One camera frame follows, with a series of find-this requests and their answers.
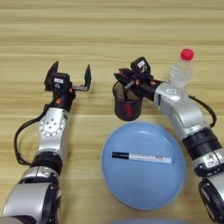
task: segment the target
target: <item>plastic bottle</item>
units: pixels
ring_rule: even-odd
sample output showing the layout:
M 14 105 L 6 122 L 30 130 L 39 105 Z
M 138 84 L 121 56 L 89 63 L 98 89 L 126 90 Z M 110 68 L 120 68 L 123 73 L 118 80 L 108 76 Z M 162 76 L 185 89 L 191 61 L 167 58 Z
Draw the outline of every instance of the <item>plastic bottle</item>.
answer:
M 170 83 L 177 88 L 185 88 L 193 75 L 193 55 L 191 49 L 184 49 L 170 70 Z

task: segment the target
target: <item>wood grain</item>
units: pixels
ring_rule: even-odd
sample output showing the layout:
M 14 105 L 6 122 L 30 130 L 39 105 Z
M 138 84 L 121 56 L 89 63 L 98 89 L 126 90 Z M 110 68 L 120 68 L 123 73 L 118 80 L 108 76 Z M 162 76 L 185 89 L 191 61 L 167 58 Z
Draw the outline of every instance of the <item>wood grain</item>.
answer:
M 151 217 L 211 223 L 186 150 L 183 191 L 169 206 L 149 212 L 130 209 L 111 195 L 102 180 L 100 154 L 107 136 L 124 124 L 113 111 L 113 72 L 144 56 L 154 76 L 167 80 L 184 47 L 195 51 L 189 93 L 214 108 L 218 123 L 213 130 L 224 144 L 222 0 L 0 0 L 0 30 L 1 207 L 25 170 L 14 158 L 14 133 L 51 99 L 43 81 L 51 64 L 59 60 L 59 70 L 69 73 L 75 84 L 83 83 L 87 64 L 93 73 L 91 92 L 78 94 L 71 112 L 70 157 L 61 177 L 62 223 Z M 143 102 L 138 120 L 157 123 L 176 136 L 167 118 L 148 101 Z M 38 148 L 37 127 L 21 135 L 20 148 L 28 159 Z

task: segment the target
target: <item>pen holder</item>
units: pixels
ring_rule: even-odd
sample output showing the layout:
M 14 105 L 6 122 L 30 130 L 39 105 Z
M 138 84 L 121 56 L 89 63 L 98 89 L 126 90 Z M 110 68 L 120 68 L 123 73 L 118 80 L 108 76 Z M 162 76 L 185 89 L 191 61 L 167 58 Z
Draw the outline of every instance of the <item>pen holder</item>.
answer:
M 115 114 L 117 117 L 129 122 L 136 120 L 140 116 L 142 97 L 138 97 L 131 91 L 125 93 L 120 82 L 113 86 L 113 95 L 115 97 Z

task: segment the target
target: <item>robotic arm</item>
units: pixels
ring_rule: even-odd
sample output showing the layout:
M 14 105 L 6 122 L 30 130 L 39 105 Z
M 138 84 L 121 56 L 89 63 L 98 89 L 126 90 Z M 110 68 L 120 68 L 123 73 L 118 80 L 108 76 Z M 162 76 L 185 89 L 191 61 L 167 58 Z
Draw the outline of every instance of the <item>robotic arm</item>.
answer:
M 123 85 L 124 93 L 132 91 L 153 101 L 168 116 L 192 158 L 195 173 L 202 177 L 199 194 L 210 218 L 224 223 L 224 149 L 199 107 L 184 89 L 154 80 L 144 57 L 132 62 L 131 70 L 119 69 L 115 77 Z
M 45 90 L 52 91 L 53 100 L 45 105 L 39 118 L 26 122 L 26 127 L 39 121 L 40 145 L 29 164 L 18 153 L 17 161 L 30 165 L 17 185 L 12 189 L 3 208 L 1 224 L 57 224 L 60 212 L 60 173 L 67 158 L 67 125 L 69 111 L 76 91 L 87 92 L 91 83 L 90 67 L 87 67 L 84 86 L 73 86 L 66 73 L 58 73 L 59 62 L 52 65 L 45 78 Z

